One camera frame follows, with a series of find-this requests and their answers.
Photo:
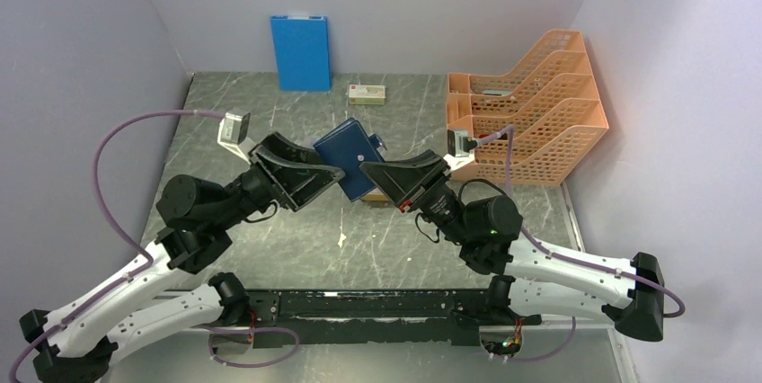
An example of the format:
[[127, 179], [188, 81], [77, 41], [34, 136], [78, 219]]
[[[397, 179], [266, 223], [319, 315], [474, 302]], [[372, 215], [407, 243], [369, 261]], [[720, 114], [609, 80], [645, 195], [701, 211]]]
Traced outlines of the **blue card holder wallet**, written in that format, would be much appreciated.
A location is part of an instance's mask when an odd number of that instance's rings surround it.
[[384, 162], [379, 150], [386, 145], [377, 134], [368, 134], [355, 118], [346, 119], [317, 139], [313, 148], [327, 165], [344, 172], [339, 185], [349, 201], [359, 200], [376, 188], [359, 167], [363, 162]]

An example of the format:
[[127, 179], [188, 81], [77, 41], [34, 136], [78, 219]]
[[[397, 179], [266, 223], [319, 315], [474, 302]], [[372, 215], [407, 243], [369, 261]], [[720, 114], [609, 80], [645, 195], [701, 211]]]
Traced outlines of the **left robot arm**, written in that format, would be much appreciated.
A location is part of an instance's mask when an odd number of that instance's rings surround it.
[[252, 223], [270, 207], [302, 209], [344, 173], [312, 148], [279, 133], [254, 142], [219, 137], [221, 147], [248, 162], [220, 185], [178, 175], [157, 208], [164, 228], [134, 260], [69, 305], [33, 309], [20, 326], [42, 382], [95, 382], [133, 352], [185, 329], [237, 325], [251, 314], [242, 282], [221, 272], [191, 292], [161, 303], [155, 297], [198, 274], [231, 245], [231, 228]]

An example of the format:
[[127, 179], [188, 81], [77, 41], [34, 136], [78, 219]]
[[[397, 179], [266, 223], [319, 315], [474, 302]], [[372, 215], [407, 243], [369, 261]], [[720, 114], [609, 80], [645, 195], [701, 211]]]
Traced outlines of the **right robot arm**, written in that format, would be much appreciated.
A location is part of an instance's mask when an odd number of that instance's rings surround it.
[[462, 202], [447, 184], [446, 159], [430, 150], [403, 161], [364, 161], [359, 169], [401, 212], [415, 213], [457, 245], [469, 269], [492, 276], [484, 309], [494, 323], [581, 316], [636, 340], [663, 340], [666, 293], [656, 256], [613, 258], [547, 244], [527, 232], [504, 190]]

